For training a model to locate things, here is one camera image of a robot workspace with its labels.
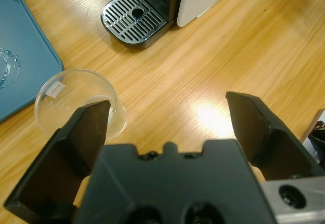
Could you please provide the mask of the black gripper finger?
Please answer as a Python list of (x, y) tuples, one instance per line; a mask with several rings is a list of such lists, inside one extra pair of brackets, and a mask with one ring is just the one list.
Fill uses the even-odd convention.
[(268, 106), (254, 95), (225, 95), (235, 136), (266, 180), (324, 176), (324, 169)]
[(57, 129), (4, 203), (23, 221), (72, 221), (75, 197), (106, 139), (108, 100), (78, 108)]

